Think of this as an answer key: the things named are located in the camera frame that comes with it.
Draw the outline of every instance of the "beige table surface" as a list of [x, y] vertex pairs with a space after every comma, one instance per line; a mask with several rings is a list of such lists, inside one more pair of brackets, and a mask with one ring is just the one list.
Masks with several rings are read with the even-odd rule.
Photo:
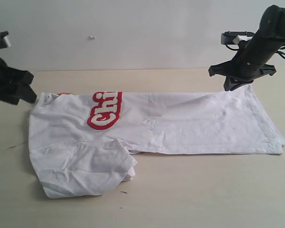
[[[285, 136], [285, 66], [254, 82]], [[207, 69], [35, 72], [33, 89], [214, 92]], [[0, 102], [0, 228], [285, 228], [283, 155], [140, 154], [132, 181], [100, 197], [49, 199], [30, 164], [31, 105]]]

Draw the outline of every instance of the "wrinkled fabric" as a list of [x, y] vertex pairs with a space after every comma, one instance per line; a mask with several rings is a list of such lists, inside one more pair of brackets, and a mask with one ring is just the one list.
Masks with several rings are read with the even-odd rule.
[[103, 195], [135, 175], [131, 154], [282, 154], [251, 85], [218, 93], [42, 93], [29, 153], [50, 198]]

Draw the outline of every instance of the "white fabric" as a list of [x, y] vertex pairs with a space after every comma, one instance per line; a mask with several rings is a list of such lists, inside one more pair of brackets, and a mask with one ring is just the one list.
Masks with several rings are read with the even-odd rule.
[[32, 165], [50, 198], [102, 195], [135, 175], [137, 152], [282, 154], [285, 139], [251, 85], [219, 93], [42, 93]]

